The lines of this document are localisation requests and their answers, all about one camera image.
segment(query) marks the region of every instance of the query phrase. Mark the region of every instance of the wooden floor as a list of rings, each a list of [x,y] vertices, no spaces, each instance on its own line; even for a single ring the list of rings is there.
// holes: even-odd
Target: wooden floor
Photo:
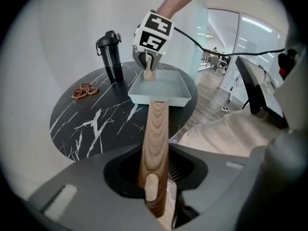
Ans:
[[[221,111],[222,107],[228,108],[231,112],[239,110],[229,101],[230,94],[222,89],[219,89],[219,84],[223,78],[222,71],[218,69],[214,72],[213,69],[202,70],[198,73],[195,80],[198,88],[198,102],[194,113],[187,121],[186,125],[175,135],[179,140],[185,132],[193,126],[200,123],[207,123],[218,120],[224,116]],[[157,185],[154,179],[149,179],[150,185]],[[147,196],[154,194],[157,190],[150,188],[146,189]],[[158,219],[159,223],[166,229],[171,230],[171,222],[174,214],[174,207],[170,200],[170,193],[167,192],[165,214]]]

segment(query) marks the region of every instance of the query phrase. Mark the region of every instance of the chair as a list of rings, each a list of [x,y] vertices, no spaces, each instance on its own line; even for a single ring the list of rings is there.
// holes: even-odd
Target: chair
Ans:
[[[212,66],[215,67],[215,69],[214,69],[215,72],[216,72],[216,70],[217,70],[218,65],[219,65],[219,58],[216,57],[216,56],[212,57],[212,59],[211,59],[211,67],[212,67]]]

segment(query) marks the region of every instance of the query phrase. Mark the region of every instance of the black marble table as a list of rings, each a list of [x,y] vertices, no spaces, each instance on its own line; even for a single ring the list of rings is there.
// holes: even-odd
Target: black marble table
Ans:
[[[197,103],[197,87],[188,74],[167,64],[158,69],[179,71],[192,99],[185,107],[169,107],[169,137],[175,135],[192,115]],[[111,83],[104,68],[76,81],[61,96],[50,119],[54,145],[66,157],[77,161],[95,154],[143,142],[148,105],[134,104],[128,91],[140,73],[135,62],[122,64],[124,80]],[[79,100],[73,91],[83,83],[99,92]]]

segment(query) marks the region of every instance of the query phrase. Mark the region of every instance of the ceiling light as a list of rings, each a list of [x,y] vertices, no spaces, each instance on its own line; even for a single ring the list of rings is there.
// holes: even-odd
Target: ceiling light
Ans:
[[[262,29],[264,29],[264,30],[266,30],[266,31],[268,31],[268,32],[270,32],[270,33],[273,31],[272,29],[270,29],[270,28],[268,28],[268,27],[266,27],[266,26],[260,24],[259,22],[250,20],[250,19],[248,19],[248,18],[242,17],[242,20],[243,20],[243,21],[246,21],[246,22],[249,22],[249,23],[252,23],[252,24],[254,24],[254,25],[256,25],[256,26],[258,26],[258,27],[260,27],[260,28],[262,28]]]
[[[262,56],[259,55],[259,57],[261,57],[264,61],[266,61],[268,63],[268,60],[264,59]]]

